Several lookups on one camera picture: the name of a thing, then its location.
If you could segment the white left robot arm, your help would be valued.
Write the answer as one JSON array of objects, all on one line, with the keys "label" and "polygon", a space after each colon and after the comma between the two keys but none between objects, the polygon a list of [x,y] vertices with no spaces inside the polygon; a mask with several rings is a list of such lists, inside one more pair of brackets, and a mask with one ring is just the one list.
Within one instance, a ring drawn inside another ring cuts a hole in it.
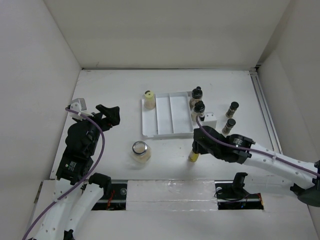
[{"label": "white left robot arm", "polygon": [[112,194],[111,178],[93,172],[102,154],[96,161],[92,157],[99,140],[105,147],[104,132],[120,124],[120,108],[102,104],[95,108],[97,113],[86,113],[74,104],[66,107],[75,123],[67,130],[52,202],[31,224],[35,226],[42,220],[34,240],[73,240],[97,201]]}]

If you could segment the black-lid spice shaker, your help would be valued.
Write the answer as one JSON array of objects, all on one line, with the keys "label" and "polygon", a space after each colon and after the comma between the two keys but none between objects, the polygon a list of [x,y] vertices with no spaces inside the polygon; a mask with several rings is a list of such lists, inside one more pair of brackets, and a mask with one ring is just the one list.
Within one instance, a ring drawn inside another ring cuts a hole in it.
[{"label": "black-lid spice shaker", "polygon": [[233,118],[228,119],[225,126],[222,129],[222,133],[228,135],[235,125],[236,121]]},{"label": "black-lid spice shaker", "polygon": [[237,101],[233,101],[231,102],[227,112],[225,113],[225,116],[227,118],[232,118],[236,112],[236,110],[238,109],[239,107],[239,103]]}]

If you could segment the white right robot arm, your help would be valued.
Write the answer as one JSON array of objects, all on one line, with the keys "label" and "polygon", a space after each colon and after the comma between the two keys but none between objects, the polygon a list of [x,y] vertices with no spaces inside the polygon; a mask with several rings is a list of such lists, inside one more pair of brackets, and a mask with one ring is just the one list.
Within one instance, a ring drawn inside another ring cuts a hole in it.
[{"label": "white right robot arm", "polygon": [[299,201],[320,206],[320,162],[297,160],[255,143],[251,138],[223,136],[209,126],[193,130],[192,151],[196,156],[210,154],[218,160],[256,167],[290,182],[289,190]]}]

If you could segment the yellow-lid rice jar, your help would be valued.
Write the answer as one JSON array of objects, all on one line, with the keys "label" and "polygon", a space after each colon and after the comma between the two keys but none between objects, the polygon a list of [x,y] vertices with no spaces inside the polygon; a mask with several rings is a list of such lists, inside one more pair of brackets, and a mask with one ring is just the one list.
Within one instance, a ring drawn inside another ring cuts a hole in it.
[{"label": "yellow-lid rice jar", "polygon": [[156,107],[156,96],[151,90],[147,90],[144,93],[144,107],[149,110],[152,110]]}]

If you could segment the glass rice jar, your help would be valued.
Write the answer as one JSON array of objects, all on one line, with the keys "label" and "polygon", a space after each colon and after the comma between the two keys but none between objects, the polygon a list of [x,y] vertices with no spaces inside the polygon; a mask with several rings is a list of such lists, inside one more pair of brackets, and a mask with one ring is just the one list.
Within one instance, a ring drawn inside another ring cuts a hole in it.
[{"label": "glass rice jar", "polygon": [[151,158],[151,148],[144,141],[136,141],[132,147],[130,156],[140,164],[146,164]]}]

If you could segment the yellow-label brown sauce bottle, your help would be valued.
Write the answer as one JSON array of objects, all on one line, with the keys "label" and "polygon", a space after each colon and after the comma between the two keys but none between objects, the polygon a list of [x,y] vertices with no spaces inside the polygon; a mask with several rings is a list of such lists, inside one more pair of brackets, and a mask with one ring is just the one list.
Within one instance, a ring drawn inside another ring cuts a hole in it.
[{"label": "yellow-label brown sauce bottle", "polygon": [[196,149],[192,149],[188,155],[188,161],[195,163],[200,156],[200,153]]}]

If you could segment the black-capped round bottle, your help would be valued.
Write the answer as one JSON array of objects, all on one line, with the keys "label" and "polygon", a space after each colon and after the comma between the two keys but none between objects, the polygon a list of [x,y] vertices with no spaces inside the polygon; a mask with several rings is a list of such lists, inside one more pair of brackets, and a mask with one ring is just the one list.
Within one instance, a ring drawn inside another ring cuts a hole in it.
[{"label": "black-capped round bottle", "polygon": [[191,110],[191,120],[196,122],[197,116],[203,114],[205,112],[205,108],[205,104],[202,100],[196,102]]},{"label": "black-capped round bottle", "polygon": [[189,107],[192,109],[194,105],[201,101],[203,97],[203,91],[200,86],[197,86],[191,91],[190,99],[189,99]]}]

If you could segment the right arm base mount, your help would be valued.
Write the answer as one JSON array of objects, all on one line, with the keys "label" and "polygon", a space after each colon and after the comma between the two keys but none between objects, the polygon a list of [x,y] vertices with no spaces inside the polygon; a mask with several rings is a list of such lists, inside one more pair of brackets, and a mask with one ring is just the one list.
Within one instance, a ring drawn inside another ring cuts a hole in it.
[{"label": "right arm base mount", "polygon": [[247,176],[245,172],[238,172],[233,180],[215,182],[214,197],[218,210],[264,210],[261,194],[245,190]]}]

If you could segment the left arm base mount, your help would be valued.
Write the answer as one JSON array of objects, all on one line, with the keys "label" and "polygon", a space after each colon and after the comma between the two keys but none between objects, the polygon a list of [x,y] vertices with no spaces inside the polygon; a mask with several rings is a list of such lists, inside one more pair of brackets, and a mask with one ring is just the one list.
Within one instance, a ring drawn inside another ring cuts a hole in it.
[{"label": "left arm base mount", "polygon": [[124,211],[127,202],[127,181],[116,181],[112,183],[108,195],[104,195],[91,209],[92,211]]}]

